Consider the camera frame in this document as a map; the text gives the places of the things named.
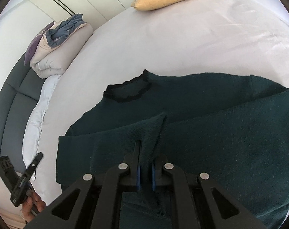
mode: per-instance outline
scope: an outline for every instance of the upholstered headboard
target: upholstered headboard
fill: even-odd
[[[40,79],[25,55],[16,63],[0,92],[0,156],[8,155],[15,171],[26,169],[22,144],[29,116],[36,106],[45,79]]]

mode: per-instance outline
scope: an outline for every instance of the dark green sweater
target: dark green sweater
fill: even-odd
[[[282,224],[289,207],[289,89],[256,76],[147,71],[109,85],[59,137],[57,182],[105,172],[139,139],[143,183],[162,152],[185,172],[208,172],[268,228]],[[171,228],[167,195],[148,187],[124,195],[120,228]]]

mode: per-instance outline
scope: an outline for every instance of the human hand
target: human hand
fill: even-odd
[[[41,197],[34,191],[32,191],[32,194],[30,197],[28,197],[24,203],[22,204],[22,214],[26,221],[29,223],[34,219],[34,215],[31,213],[31,209],[33,207],[33,201],[37,202],[37,210],[41,213],[45,207],[46,203],[41,200]]]

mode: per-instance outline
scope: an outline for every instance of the purple pillow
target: purple pillow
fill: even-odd
[[[35,54],[37,50],[37,46],[39,45],[39,42],[41,38],[43,37],[43,34],[52,26],[54,25],[54,21],[48,24],[46,27],[44,27],[38,34],[35,36],[35,38],[31,41],[30,45],[28,46],[25,54],[25,62],[24,64],[29,64],[30,60],[32,59],[33,55]]]

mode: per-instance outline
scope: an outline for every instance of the white bed sheet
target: white bed sheet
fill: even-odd
[[[253,74],[289,87],[289,25],[254,0],[187,0],[156,11],[130,8],[101,26],[60,79],[45,114],[38,149],[45,158],[33,185],[47,204],[61,194],[58,137],[108,84],[144,69],[164,76]]]

